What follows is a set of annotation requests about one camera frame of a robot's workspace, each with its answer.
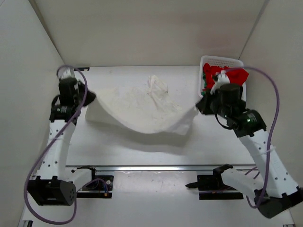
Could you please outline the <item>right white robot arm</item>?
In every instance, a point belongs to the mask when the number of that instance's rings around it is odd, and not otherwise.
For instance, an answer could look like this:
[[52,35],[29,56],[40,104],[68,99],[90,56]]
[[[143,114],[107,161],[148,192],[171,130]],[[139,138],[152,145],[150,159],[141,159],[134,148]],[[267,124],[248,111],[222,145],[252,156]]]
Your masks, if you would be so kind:
[[242,87],[237,84],[222,85],[214,92],[207,89],[196,108],[201,114],[221,116],[226,120],[224,128],[234,131],[253,158],[264,182],[248,178],[225,164],[213,170],[213,185],[218,189],[229,186],[238,190],[254,200],[264,217],[273,218],[301,203],[303,190],[290,176],[269,141],[270,134],[261,115],[246,107],[241,92]]

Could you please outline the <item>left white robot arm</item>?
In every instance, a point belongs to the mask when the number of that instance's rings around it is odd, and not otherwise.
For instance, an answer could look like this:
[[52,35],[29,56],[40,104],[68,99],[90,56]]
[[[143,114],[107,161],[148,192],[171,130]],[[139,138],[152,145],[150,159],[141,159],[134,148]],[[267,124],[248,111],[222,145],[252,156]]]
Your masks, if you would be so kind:
[[26,192],[39,206],[71,206],[76,198],[76,186],[65,175],[71,137],[80,109],[94,101],[96,95],[74,77],[59,80],[59,95],[51,104],[48,151],[44,155],[36,178],[29,180]]

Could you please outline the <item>white t shirt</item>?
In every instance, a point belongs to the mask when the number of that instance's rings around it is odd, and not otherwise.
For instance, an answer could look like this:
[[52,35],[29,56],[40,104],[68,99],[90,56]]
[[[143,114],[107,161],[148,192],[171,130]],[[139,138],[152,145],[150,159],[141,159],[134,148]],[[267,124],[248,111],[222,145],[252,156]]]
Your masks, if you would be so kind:
[[195,106],[184,109],[169,96],[168,85],[152,75],[145,87],[106,88],[97,92],[85,119],[125,127],[142,134],[187,134],[198,115]]

